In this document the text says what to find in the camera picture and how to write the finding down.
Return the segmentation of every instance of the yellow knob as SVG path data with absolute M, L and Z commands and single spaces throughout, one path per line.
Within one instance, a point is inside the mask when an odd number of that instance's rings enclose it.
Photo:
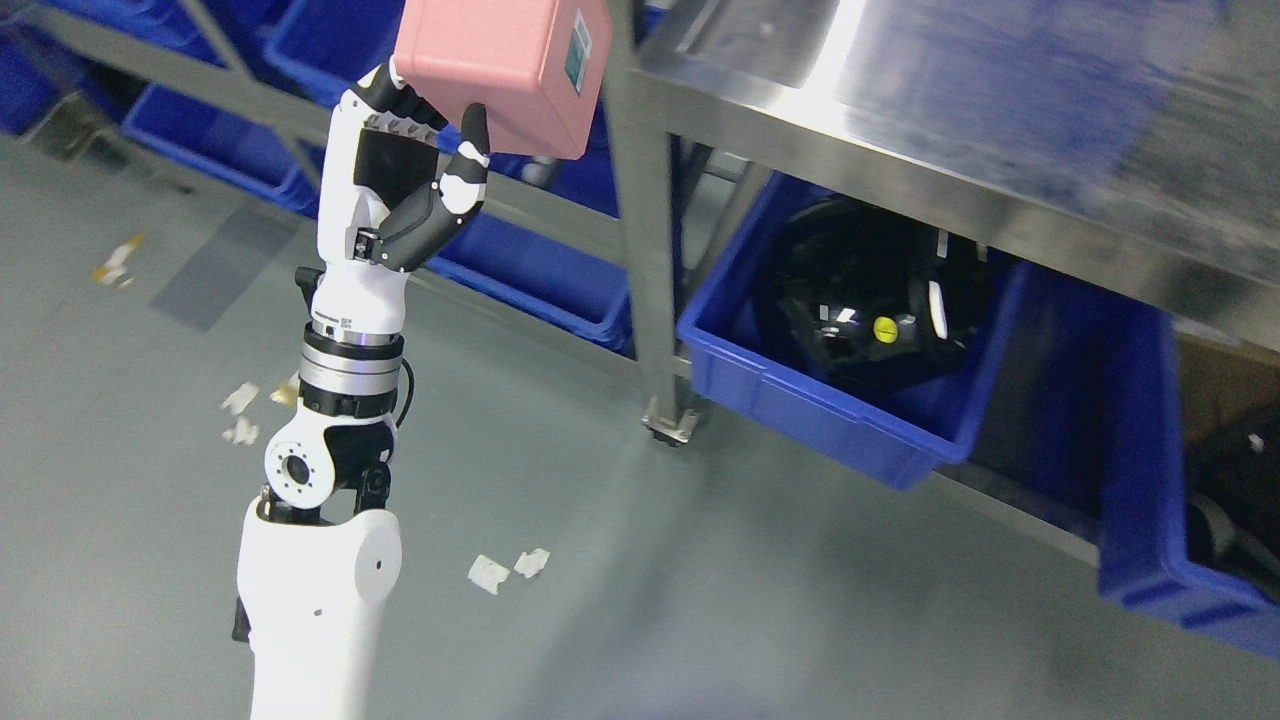
M 872 329 L 876 333 L 876 340 L 884 345 L 897 342 L 897 323 L 892 318 L 876 318 L 876 324 L 872 325 Z

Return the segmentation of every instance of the paper scrap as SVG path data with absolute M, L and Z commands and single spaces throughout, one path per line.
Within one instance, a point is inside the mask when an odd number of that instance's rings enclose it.
M 467 571 L 467 579 L 489 594 L 498 594 L 498 585 L 507 582 L 509 575 L 511 570 L 498 565 L 485 555 L 477 556 L 476 561 L 471 564 L 471 570 Z
M 253 383 L 243 383 L 234 392 L 227 396 L 223 401 L 221 407 L 229 410 L 232 415 L 241 415 L 244 409 L 248 407 L 250 402 L 257 397 L 257 386 Z
M 552 553 L 543 548 L 536 548 L 530 552 L 521 552 L 520 560 L 516 561 L 516 571 L 524 575 L 526 579 L 543 571 L 547 568 L 547 560 Z
M 276 405 L 283 405 L 285 407 L 293 407 L 298 404 L 298 393 L 302 388 L 302 380 L 298 378 L 297 373 L 289 375 L 283 383 L 271 391 L 271 402 Z
M 142 245 L 142 241 L 146 240 L 146 237 L 147 236 L 143 233 L 137 233 L 131 237 L 128 242 L 113 250 L 106 258 L 106 263 L 102 263 L 96 270 L 88 274 L 90 279 L 110 287 L 115 284 L 115 281 L 124 278 L 124 282 L 116 287 L 127 287 L 133 277 L 125 277 L 125 273 L 129 269 L 124 265 L 124 261 L 129 259 L 129 255 L 133 255 L 133 251 Z
M 236 418 L 236 427 L 223 430 L 223 439 L 232 445 L 253 445 L 257 442 L 259 427 L 250 423 L 248 418 L 239 415 Z

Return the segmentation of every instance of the robotic hand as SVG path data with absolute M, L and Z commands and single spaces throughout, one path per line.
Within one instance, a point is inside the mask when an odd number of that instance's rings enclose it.
M 488 177 L 484 106 L 467 109 L 462 145 L 436 181 L 444 126 L 393 61 L 333 110 L 317 231 L 325 270 L 294 278 L 311 311 L 297 413 L 268 443 L 268 482 L 241 537 L 233 637 L 253 651 L 256 720 L 365 711 L 401 569 L 399 523 L 385 503 L 404 283 L 480 211 Z M 320 506 L 339 489 L 355 491 L 355 515 L 332 524 Z

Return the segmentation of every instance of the cable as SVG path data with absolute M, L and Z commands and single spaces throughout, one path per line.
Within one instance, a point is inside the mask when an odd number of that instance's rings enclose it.
M 401 364 L 404 365 L 404 374 L 408 375 L 408 389 L 404 391 L 404 406 L 401 407 L 399 418 L 396 418 L 396 427 L 401 427 L 404 421 L 404 415 L 408 415 L 410 405 L 413 405 L 413 366 L 408 364 L 408 359 L 401 357 Z

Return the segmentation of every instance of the metal table leg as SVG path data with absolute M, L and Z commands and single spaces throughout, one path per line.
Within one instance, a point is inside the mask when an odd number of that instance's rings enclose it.
M 611 0 L 614 37 L 605 74 L 605 111 L 613 152 L 618 205 L 622 213 L 625 256 L 631 282 L 631 318 L 636 361 L 648 397 L 644 423 L 655 437 L 689 442 L 696 414 L 682 404 L 682 382 L 673 372 L 676 350 L 675 245 L 680 237 L 672 215 L 672 150 L 669 135 L 645 122 L 645 106 L 635 94 L 636 15 L 632 0 Z

